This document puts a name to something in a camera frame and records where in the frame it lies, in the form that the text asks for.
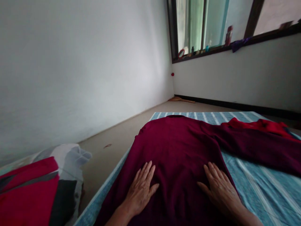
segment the window sill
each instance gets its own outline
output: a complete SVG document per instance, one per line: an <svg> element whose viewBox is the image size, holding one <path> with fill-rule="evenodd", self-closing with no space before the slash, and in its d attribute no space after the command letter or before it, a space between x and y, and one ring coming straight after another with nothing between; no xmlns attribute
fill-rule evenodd
<svg viewBox="0 0 301 226"><path fill-rule="evenodd" d="M297 33L301 32L301 24L295 24L291 27L289 27L288 29L285 30L273 30L264 34L260 34L260 35L256 35L253 36L248 42L246 42L244 46L250 46L253 44L257 44L260 42L264 42L264 41L269 41L272 39L277 39L277 38L281 38L281 37L285 37L285 36L290 36L290 35L294 35ZM183 62L183 61L187 61L187 60L193 60L199 57L205 57L205 56L209 56L212 54L216 54L216 53L220 53L220 52L224 52L224 51L228 51L231 50L231 46L220 46L219 48L214 48L213 50L209 50L209 52L206 53L200 53L198 55L194 55L191 57L185 57L182 59L176 59L176 60L172 60L172 63L179 63L179 62Z"/></svg>

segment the bed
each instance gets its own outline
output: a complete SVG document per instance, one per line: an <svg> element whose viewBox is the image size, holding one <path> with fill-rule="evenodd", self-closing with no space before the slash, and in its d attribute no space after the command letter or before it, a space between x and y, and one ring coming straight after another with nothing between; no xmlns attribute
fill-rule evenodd
<svg viewBox="0 0 301 226"><path fill-rule="evenodd" d="M236 117L242 122L266 119L255 112L155 112L150 120L168 115L184 115L213 125ZM113 172L101 186L76 226L93 225L102 203L120 172L130 151L124 154ZM244 205L257 215L264 225L299 225L301 222L301 179L275 171L228 154L222 150L226 166Z"/></svg>

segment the red garment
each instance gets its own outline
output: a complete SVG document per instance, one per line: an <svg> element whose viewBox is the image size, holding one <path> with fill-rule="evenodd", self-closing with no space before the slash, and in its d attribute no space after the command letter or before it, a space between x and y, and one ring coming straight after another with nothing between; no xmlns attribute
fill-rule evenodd
<svg viewBox="0 0 301 226"><path fill-rule="evenodd" d="M219 146L249 161L301 176L301 143L258 130L168 116L140 130L95 225L108 221L125 199L136 172L150 160L156 165L151 185L159 183L160 187L130 226L232 225L196 184L209 184L203 165L211 161L234 185Z"/></svg>
<svg viewBox="0 0 301 226"><path fill-rule="evenodd" d="M59 176L56 175L48 181L15 187L57 169L54 157L50 157L2 175L0 179L11 175L14 177L1 190L0 225L48 225Z"/></svg>
<svg viewBox="0 0 301 226"><path fill-rule="evenodd" d="M272 122L269 120L259 119L257 122L241 122L237 118L232 118L229 122L223 122L223 126L232 127L232 128L245 128L245 129L256 129L263 132L270 132L282 137L295 140L296 139L288 134L283 128L287 127L283 122Z"/></svg>
<svg viewBox="0 0 301 226"><path fill-rule="evenodd" d="M0 194L1 226L48 226L59 176Z"/></svg>
<svg viewBox="0 0 301 226"><path fill-rule="evenodd" d="M2 179L4 177L14 175L13 179L9 182L9 184L6 185L2 190L0 190L0 192L2 193L8 191L29 180L51 173L57 170L58 168L59 167L54 157L49 157L38 162L34 162L21 168L15 169L0 176L0 179Z"/></svg>

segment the maroon sweater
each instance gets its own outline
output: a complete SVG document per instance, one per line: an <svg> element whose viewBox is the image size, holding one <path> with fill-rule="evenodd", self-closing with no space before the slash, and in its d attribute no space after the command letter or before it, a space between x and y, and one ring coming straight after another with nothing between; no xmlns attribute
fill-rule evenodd
<svg viewBox="0 0 301 226"><path fill-rule="evenodd" d="M136 172L145 162L156 165L151 185L160 187L142 213L129 225L224 225L228 221L196 182L208 185L203 165L209 161L224 171L220 146L240 158L301 176L301 143L274 134L214 126L184 116L148 122L105 198L95 225L104 225L123 202Z"/></svg>

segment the bottle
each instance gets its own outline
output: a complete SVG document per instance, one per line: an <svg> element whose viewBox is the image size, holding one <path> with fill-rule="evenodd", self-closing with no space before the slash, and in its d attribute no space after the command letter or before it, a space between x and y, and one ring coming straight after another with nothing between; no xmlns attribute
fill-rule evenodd
<svg viewBox="0 0 301 226"><path fill-rule="evenodd" d="M232 31L233 31L233 26L231 25L228 27L228 31L226 34L226 40L225 40L225 46L229 46L231 43Z"/></svg>

